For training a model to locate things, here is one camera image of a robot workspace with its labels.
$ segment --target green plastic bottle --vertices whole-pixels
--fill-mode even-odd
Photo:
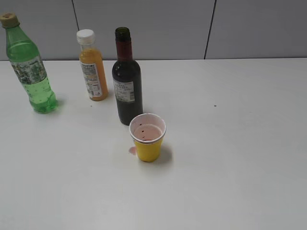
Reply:
[[[26,90],[31,106],[39,113],[48,113],[57,107],[47,73],[37,46],[19,27],[14,13],[0,16],[6,30],[6,54],[11,65]]]

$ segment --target plastic bottle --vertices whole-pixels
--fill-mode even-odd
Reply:
[[[78,31],[77,41],[81,45],[79,60],[89,97],[93,101],[101,101],[107,97],[108,90],[102,55],[94,46],[93,30]]]
[[[39,113],[48,113],[57,107],[47,73],[37,46],[19,27],[14,13],[0,16],[6,30],[6,53],[11,65],[26,90],[31,106]]]

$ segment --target wine bottle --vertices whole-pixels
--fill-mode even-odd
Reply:
[[[112,68],[114,91],[121,123],[143,113],[142,81],[139,64],[132,59],[130,31],[126,27],[115,30],[118,60]]]

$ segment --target bottle cap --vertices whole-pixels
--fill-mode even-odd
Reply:
[[[93,30],[79,30],[77,32],[77,41],[80,45],[90,45],[95,42],[95,33]]]
[[[12,28],[20,24],[15,13],[5,13],[1,15],[0,21],[3,28]]]
[[[115,30],[115,40],[117,42],[131,41],[130,31],[127,27],[119,27]]]

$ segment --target gray wall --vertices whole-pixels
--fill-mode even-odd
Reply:
[[[1,3],[1,14],[15,12],[20,27],[30,37],[43,59],[76,59],[78,31],[71,0],[9,0]],[[0,60],[6,57],[5,30],[0,28]]]
[[[305,0],[216,0],[213,21],[215,0],[73,2],[79,28],[96,32],[104,59],[116,58],[119,26],[131,30],[135,59],[203,59],[206,45],[207,59],[307,57]],[[1,11],[16,12],[43,59],[78,58],[71,0],[11,0]],[[0,60],[5,43],[0,29]]]
[[[214,0],[74,0],[79,28],[93,29],[116,59],[115,29],[130,29],[136,59],[203,59]]]
[[[306,0],[217,0],[211,58],[307,57]]]

